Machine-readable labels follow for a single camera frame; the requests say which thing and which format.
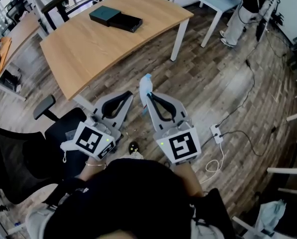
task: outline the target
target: white cloth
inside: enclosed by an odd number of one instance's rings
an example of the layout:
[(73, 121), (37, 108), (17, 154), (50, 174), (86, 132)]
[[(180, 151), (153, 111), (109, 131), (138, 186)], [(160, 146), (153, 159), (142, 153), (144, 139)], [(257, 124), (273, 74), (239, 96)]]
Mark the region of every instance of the white cloth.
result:
[(43, 239), (45, 227), (54, 214), (47, 204), (39, 204), (32, 208), (25, 217), (25, 226), (31, 239)]
[(206, 225), (202, 219), (196, 220), (195, 209), (191, 221), (191, 239), (224, 239), (224, 237), (222, 232), (217, 227)]
[(242, 34), (244, 26), (246, 25), (245, 23), (248, 23), (250, 19), (256, 15), (257, 13), (252, 13), (243, 6), (241, 8), (238, 6), (228, 23), (227, 30), (224, 33), (226, 41), (231, 45), (237, 45), (238, 39)]

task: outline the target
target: office chair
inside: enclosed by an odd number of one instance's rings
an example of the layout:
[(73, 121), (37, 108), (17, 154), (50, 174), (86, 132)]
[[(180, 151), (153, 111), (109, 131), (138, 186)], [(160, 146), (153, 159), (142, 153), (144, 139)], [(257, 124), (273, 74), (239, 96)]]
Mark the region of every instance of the office chair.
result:
[(23, 3), (19, 2), (19, 0), (13, 0), (7, 5), (8, 12), (6, 13), (7, 17), (10, 18), (15, 24), (20, 22), (20, 18), (22, 14), (27, 11), (29, 12)]
[(65, 179), (74, 177), (83, 170), (88, 156), (79, 150), (72, 150), (66, 152), (66, 163), (63, 163), (64, 152), (60, 145), (67, 141), (66, 133), (76, 130), (81, 121), (86, 120), (86, 115), (80, 108), (74, 108), (66, 113), (60, 119), (54, 115), (49, 109), (55, 104), (53, 95), (47, 96), (42, 100), (33, 112), (35, 120), (45, 115), (55, 123), (50, 126), (45, 132), (45, 139), (53, 150), (54, 162), (58, 167), (58, 176)]
[(0, 128), (0, 189), (13, 204), (59, 182), (52, 160), (53, 153), (42, 133), (15, 133)]

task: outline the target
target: white pants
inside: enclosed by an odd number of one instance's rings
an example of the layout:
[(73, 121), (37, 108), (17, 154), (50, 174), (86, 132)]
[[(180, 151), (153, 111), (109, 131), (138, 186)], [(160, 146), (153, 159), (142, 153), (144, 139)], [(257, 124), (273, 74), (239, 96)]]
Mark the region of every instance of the white pants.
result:
[(234, 11), (231, 19), (228, 22), (228, 28), (224, 33), (226, 41), (231, 45), (237, 45), (238, 39), (242, 34), (243, 28), (248, 23), (252, 17), (257, 13), (249, 12), (243, 6), (239, 7)]

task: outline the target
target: chair armrest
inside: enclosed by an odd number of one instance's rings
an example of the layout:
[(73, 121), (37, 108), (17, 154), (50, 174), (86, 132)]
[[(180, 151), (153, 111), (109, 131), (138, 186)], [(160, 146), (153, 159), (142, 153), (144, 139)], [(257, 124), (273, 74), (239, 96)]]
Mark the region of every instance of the chair armrest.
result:
[(40, 118), (45, 113), (48, 113), (49, 109), (55, 104), (55, 98), (53, 95), (48, 95), (43, 99), (33, 111), (33, 117), (35, 120)]

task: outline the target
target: black device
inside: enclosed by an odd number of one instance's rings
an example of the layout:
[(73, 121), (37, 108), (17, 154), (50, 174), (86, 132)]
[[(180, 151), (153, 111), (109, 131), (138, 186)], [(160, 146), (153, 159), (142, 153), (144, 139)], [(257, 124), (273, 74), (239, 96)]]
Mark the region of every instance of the black device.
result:
[(121, 11), (101, 6), (90, 14), (90, 19), (105, 26), (113, 26), (134, 33), (143, 23), (141, 18), (136, 18)]

